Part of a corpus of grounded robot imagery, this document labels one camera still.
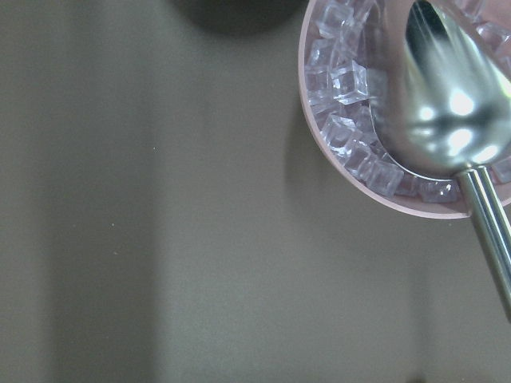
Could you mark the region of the clear ice cube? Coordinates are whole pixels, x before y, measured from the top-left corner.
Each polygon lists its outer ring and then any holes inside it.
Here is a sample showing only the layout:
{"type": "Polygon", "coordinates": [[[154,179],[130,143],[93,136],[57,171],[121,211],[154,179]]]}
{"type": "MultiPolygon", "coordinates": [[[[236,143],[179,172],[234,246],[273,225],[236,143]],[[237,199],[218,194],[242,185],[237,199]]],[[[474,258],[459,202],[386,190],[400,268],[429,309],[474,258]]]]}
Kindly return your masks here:
{"type": "Polygon", "coordinates": [[[343,105],[351,105],[369,97],[366,68],[355,60],[344,62],[330,71],[332,96],[343,105]]]}

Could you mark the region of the pink bowl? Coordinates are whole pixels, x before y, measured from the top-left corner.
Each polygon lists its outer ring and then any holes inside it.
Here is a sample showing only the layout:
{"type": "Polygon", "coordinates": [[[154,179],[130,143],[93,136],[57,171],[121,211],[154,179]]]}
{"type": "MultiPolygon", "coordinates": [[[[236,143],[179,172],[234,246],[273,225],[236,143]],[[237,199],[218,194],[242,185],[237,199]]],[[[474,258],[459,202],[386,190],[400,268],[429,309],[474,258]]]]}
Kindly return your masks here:
{"type": "MultiPolygon", "coordinates": [[[[387,1],[311,1],[299,40],[299,86],[307,123],[327,159],[356,188],[395,210],[433,219],[461,219],[467,208],[458,183],[417,177],[398,166],[382,146],[370,103],[382,78],[367,62],[367,34],[387,1]],[[330,71],[355,60],[366,68],[369,97],[343,105],[332,96],[330,71]]],[[[444,1],[493,53],[510,77],[510,4],[444,1]]],[[[510,154],[489,168],[497,195],[510,204],[510,154]]]]}

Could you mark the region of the metal ice scoop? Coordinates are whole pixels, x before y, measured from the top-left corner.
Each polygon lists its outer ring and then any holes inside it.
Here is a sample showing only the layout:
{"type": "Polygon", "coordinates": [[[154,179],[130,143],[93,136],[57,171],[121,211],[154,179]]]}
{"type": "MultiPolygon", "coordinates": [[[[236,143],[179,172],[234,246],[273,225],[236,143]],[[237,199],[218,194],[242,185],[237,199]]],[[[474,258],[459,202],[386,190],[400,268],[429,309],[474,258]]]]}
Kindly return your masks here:
{"type": "Polygon", "coordinates": [[[510,223],[489,174],[510,154],[510,77],[444,1],[387,1],[375,11],[370,107],[392,160],[425,180],[458,183],[504,310],[510,223]]]}

